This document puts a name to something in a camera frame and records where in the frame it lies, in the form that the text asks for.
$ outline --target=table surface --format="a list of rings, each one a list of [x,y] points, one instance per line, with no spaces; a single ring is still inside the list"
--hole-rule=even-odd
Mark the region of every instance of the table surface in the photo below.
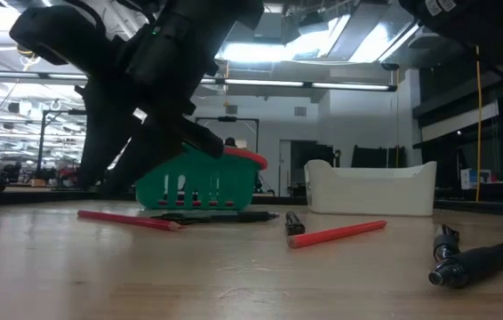
[[[467,249],[503,242],[501,216],[387,217],[385,229],[291,250],[284,219],[167,232],[78,209],[139,214],[122,202],[0,207],[0,319],[503,319],[503,273],[464,290],[427,280],[436,223]],[[308,231],[380,219],[253,209],[293,210]]]

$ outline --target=plastic basket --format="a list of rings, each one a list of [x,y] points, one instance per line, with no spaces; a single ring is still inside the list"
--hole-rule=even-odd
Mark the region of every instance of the plastic basket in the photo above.
[[[225,147],[224,155],[215,159],[190,146],[184,148],[186,153],[159,165],[137,181],[137,200],[143,206],[169,210],[242,210],[250,204],[256,175],[267,168],[264,157]]]

